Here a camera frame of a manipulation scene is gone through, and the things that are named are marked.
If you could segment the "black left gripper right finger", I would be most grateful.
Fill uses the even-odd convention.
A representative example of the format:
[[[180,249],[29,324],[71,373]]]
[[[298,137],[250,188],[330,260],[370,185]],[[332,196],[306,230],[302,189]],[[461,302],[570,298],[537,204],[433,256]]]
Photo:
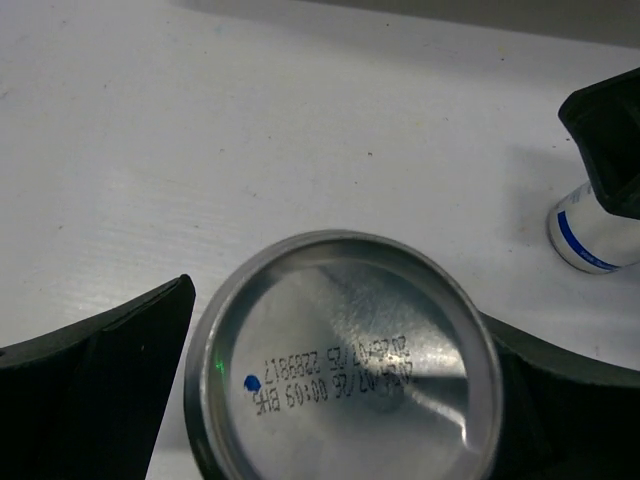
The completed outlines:
[[[639,373],[565,350],[489,315],[504,416],[494,479],[636,479]]]

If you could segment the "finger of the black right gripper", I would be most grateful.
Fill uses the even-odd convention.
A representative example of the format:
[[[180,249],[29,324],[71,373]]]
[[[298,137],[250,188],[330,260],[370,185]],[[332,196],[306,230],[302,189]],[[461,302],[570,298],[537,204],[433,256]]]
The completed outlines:
[[[639,217],[639,95],[633,69],[573,92],[558,111],[598,202],[630,219]]]

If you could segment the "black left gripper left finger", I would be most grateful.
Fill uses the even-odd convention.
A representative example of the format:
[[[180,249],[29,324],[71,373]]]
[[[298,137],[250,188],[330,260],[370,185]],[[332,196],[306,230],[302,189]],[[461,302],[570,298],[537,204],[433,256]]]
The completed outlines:
[[[145,478],[195,297],[181,275],[2,347],[2,478]]]

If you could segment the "red bull can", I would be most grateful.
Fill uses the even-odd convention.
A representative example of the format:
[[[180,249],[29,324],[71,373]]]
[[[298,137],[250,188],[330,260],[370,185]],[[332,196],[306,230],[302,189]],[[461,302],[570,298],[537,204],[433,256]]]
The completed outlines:
[[[608,213],[589,182],[551,208],[546,226],[556,252],[583,272],[606,274],[639,263],[639,222]]]

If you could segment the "silver can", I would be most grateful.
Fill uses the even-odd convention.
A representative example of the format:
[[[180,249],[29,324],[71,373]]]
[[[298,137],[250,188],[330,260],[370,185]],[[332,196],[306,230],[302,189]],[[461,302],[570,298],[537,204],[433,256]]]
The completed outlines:
[[[184,415],[206,479],[485,479],[503,384],[479,311],[439,265],[320,230],[216,291],[186,356]]]

